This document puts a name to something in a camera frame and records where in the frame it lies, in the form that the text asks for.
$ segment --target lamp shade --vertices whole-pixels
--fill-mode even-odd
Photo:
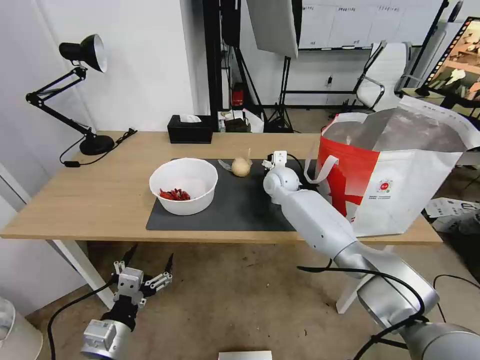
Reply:
[[[62,42],[58,50],[67,60],[83,61],[99,72],[107,71],[104,43],[98,34],[87,36],[81,43]]]

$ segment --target wooden table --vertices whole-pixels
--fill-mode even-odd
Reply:
[[[117,139],[122,132],[103,132]],[[148,180],[172,158],[232,159],[251,148],[253,159],[274,150],[305,158],[318,134],[215,133],[212,144],[170,144],[165,132],[139,132],[99,162],[63,168],[3,229],[7,239],[53,240],[93,289],[105,284],[76,240],[178,243],[287,244],[303,241],[296,232],[148,231],[155,197]],[[86,161],[79,154],[76,160]],[[423,217],[402,235],[361,239],[369,245],[431,245],[441,239]],[[111,308],[112,292],[99,293]]]

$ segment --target black tissue box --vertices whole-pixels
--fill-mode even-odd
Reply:
[[[212,127],[209,115],[197,115],[201,122],[180,122],[179,115],[172,115],[168,123],[171,144],[211,144]]]

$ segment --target black desk lamp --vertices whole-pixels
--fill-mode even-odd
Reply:
[[[71,88],[73,85],[85,80],[87,76],[87,68],[84,67],[81,62],[87,63],[99,72],[104,73],[107,71],[107,57],[105,55],[102,39],[98,34],[94,34],[87,36],[79,44],[62,42],[58,47],[58,50],[65,59],[71,61],[75,68],[57,80],[45,85],[41,89],[28,93],[26,95],[26,101],[82,133],[85,136],[85,140],[80,143],[80,151],[83,154],[99,155],[111,151],[114,148],[115,142],[110,136],[96,135],[92,132],[91,127],[87,127],[63,116],[61,113],[53,110],[45,104],[48,99],[53,98],[68,88]],[[72,75],[76,75],[78,79],[63,87],[50,89],[55,84]]]

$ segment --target red object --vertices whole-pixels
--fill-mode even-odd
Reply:
[[[322,137],[317,159],[319,168],[323,166],[329,155],[339,160],[338,165],[333,166],[326,178],[330,188],[331,204],[349,221],[353,221],[380,153]]]
[[[241,107],[244,105],[244,90],[238,84],[235,85],[231,93],[231,105],[233,107]]]
[[[160,189],[160,197],[173,200],[173,201],[185,201],[190,200],[190,195],[188,192],[183,191],[182,189],[173,189],[172,191],[163,191]]]

